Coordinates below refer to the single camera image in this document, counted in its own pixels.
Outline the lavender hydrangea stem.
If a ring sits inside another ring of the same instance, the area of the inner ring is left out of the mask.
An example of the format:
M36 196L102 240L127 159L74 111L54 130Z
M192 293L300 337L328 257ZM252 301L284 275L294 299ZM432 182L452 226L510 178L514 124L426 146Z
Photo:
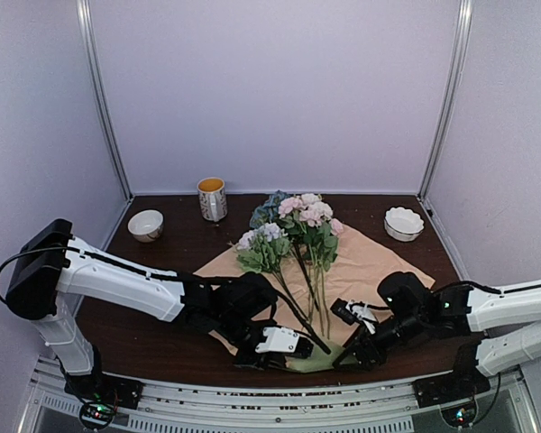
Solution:
M245 232L234 245L237 261L241 268L245 272L272 275L282 288L280 297L289 306L297 321L308 332L311 340L324 353L330 355L331 349L311 327L308 316L297 303L282 273L281 262L289 256L290 248L291 242L286 231L276 223L265 223L256 229Z

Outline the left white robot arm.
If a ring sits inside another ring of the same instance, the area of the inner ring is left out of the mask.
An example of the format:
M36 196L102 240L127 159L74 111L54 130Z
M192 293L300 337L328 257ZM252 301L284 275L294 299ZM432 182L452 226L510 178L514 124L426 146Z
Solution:
M61 298L70 293L101 299L158 320L216 332L237 349L247 366L264 367L270 355L295 352L299 335L269 318L279 293L262 276L199 277L162 271L102 252L71 233L72 224L56 219L11 257L15 264L4 304L34 323L60 360L74 392L101 401L111 380L101 371L101 356L78 329Z

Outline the white rose stem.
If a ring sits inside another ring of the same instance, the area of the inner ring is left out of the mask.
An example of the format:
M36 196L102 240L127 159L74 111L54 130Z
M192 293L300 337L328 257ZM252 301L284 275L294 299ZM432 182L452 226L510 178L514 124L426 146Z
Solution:
M303 207L298 214L302 229L302 261L307 276L308 319L317 323L321 336L331 337L331 318L326 300L326 273L337 258L340 222L333 209L314 194L301 196Z

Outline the green and peach wrapping paper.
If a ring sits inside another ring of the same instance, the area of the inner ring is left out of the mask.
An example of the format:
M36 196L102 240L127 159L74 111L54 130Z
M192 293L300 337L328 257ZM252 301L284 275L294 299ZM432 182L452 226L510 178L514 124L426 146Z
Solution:
M337 254L334 263L325 276L326 304L328 307L337 298L376 306L385 305L385 302L377 293L377 288L384 278L394 272L413 272L429 289L435 283L431 276L403 260L389 248L378 244L347 225L344 225L344 230L339 236ZM243 274L243 270L236 256L235 248L231 247L200 268L196 274L203 277L240 276ZM283 259L281 261L281 271L297 303L307 312L307 284L296 259L292 257ZM324 339L325 336L321 333L316 314L312 319L312 327L321 339L330 345L332 353L329 356L331 358L316 347L308 359L287 357L286 367L284 367L287 371L314 373L332 369L327 361L334 361L335 357L342 352L342 345L352 335L357 326L346 325L331 312L329 312L328 317L330 318L329 338ZM280 326L303 331L303 328L282 299L279 299L274 318Z

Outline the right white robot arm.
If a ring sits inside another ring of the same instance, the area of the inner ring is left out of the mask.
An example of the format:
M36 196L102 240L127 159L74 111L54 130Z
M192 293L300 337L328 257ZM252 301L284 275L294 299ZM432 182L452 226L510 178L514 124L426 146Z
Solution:
M357 326L335 358L335 369L370 371L386 363L391 348L422 334L446 339L516 326L504 336L462 345L451 372L414 381L419 407L487 392L492 376L541 357L541 280L501 287L456 281L431 291L414 273L394 272L377 292L391 313L382 322L372 314L376 308L363 302L337 299L332 305L343 322Z

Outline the blue hydrangea stem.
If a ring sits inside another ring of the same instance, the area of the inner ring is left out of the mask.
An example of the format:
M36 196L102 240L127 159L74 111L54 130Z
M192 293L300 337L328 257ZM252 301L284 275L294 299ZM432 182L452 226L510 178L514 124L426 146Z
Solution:
M286 192L283 192L280 190L269 195L267 200L262 205L255 208L255 210L253 211L251 221L250 221L251 230L258 228L265 223L276 223L279 227L281 227L279 225L279 205L282 200L291 196L293 195L287 194ZM289 256L286 258L289 258L289 257L293 257L297 263L297 260L295 259L291 248L290 248Z

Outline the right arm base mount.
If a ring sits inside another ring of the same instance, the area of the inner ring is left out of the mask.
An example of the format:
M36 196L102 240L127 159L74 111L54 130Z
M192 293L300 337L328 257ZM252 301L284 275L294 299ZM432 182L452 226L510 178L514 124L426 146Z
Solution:
M469 428L479 419L477 396L491 389L482 375L447 373L413 382L419 408L437 406L443 422L451 428Z

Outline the pink rose stem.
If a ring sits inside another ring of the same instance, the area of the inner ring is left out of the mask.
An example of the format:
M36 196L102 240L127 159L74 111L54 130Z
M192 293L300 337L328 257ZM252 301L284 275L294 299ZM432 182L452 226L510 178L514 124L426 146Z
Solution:
M286 231L291 242L292 253L303 272L308 289L309 322L318 320L321 333L326 331L326 316L322 311L319 290L318 243L320 227L324 224L324 216L317 204L319 196L291 196L282 200L279 205L279 225Z

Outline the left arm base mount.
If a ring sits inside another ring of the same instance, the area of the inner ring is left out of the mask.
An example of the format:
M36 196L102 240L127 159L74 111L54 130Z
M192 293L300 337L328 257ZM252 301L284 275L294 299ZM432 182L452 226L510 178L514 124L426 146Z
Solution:
M66 375L64 391L81 403L78 420L89 430L107 428L123 409L136 410L143 384L102 373L101 375Z

